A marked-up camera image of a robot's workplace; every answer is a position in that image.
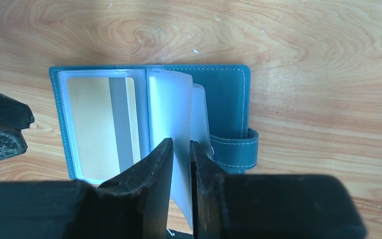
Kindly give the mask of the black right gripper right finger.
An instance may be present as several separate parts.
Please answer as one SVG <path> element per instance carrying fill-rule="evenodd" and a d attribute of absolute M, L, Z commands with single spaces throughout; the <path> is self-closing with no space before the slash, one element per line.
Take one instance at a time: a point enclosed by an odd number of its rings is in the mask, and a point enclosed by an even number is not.
<path fill-rule="evenodd" d="M 321 174 L 229 174 L 190 143 L 196 239 L 363 239 L 345 186 Z"/>

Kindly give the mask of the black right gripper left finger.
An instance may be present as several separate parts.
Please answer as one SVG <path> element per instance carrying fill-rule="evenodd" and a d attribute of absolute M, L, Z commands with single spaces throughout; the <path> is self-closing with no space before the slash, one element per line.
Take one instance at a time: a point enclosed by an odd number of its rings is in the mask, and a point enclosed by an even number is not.
<path fill-rule="evenodd" d="M 173 141 L 124 172 L 85 181 L 0 182 L 0 239 L 163 239 Z"/>

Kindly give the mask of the teal leather card holder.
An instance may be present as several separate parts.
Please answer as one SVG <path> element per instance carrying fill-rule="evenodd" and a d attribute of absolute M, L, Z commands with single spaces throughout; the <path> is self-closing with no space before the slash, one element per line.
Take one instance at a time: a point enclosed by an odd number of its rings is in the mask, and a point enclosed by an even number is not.
<path fill-rule="evenodd" d="M 190 141 L 198 142 L 228 173 L 243 174 L 257 165 L 259 135 L 249 127 L 251 71 L 244 64 L 52 66 L 49 76 L 72 179 L 83 180 L 67 90 L 67 80 L 75 77 L 133 78 L 141 159 L 164 138 L 173 140 L 170 195 L 188 224 L 192 223 L 191 170 L 186 159 Z"/>

